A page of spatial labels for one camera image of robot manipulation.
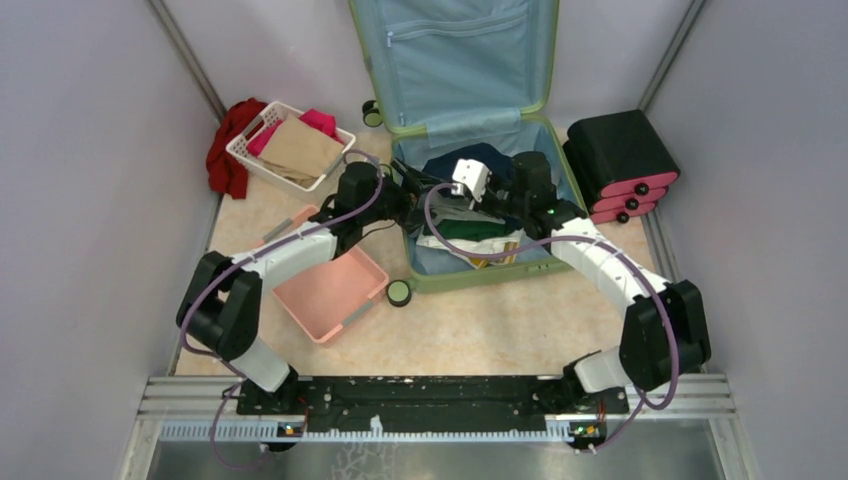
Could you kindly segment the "navy blue garment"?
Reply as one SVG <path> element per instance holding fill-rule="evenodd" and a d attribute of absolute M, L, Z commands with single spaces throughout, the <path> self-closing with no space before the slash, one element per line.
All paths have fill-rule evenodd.
<path fill-rule="evenodd" d="M 496 192 L 507 187 L 513 176 L 512 159 L 502 154 L 489 143 L 476 143 L 467 145 L 445 154 L 431 158 L 421 171 L 432 177 L 432 180 L 424 181 L 424 193 L 427 193 L 434 185 L 450 182 L 453 171 L 458 160 L 477 160 L 483 163 L 490 171 L 491 178 L 487 189 Z"/>

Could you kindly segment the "green hard-shell suitcase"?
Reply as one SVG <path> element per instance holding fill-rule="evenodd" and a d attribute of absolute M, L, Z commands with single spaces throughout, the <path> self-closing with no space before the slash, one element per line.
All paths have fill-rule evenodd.
<path fill-rule="evenodd" d="M 349 5 L 392 156 L 415 169 L 467 145 L 543 153 L 560 198 L 583 200 L 543 114 L 555 1 L 353 1 Z"/>

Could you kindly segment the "black and pink storage stack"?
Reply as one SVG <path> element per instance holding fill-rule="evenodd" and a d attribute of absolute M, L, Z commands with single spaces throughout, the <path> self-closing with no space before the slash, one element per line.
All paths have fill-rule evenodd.
<path fill-rule="evenodd" d="M 628 223 L 652 211 L 680 169 L 640 109 L 579 120 L 564 154 L 596 224 Z"/>

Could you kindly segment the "pink plastic basket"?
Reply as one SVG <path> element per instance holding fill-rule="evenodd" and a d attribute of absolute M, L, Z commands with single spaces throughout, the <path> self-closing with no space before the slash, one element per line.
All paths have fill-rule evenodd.
<path fill-rule="evenodd" d="M 308 205 L 269 232 L 256 252 L 272 245 L 260 258 L 270 268 L 268 286 L 307 336 L 325 344 L 380 301 L 389 276 L 360 247 L 335 255 L 336 239 L 310 217 L 318 212 Z"/>

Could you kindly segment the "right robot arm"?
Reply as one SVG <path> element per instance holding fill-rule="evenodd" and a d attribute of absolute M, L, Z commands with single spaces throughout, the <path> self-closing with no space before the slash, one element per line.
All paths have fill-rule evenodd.
<path fill-rule="evenodd" d="M 473 197 L 482 211 L 519 220 L 530 239 L 592 281 L 622 314 L 618 346 L 565 368 L 578 396 L 626 385 L 644 392 L 671 386 L 710 359 L 700 290 L 651 272 L 613 245 L 583 209 L 558 195 L 542 153 L 518 154 L 509 178 L 488 174 Z"/>

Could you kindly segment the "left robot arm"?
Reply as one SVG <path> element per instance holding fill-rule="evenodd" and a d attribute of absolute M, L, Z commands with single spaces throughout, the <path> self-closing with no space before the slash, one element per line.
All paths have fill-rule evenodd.
<path fill-rule="evenodd" d="M 222 361 L 268 393 L 287 388 L 298 373 L 259 336 L 263 296 L 346 254 L 372 223 L 412 225 L 420 198 L 436 182 L 397 159 L 387 169 L 374 159 L 354 161 L 345 166 L 335 192 L 292 233 L 235 256 L 204 254 L 176 314 L 181 343 L 198 341 L 197 354 Z"/>

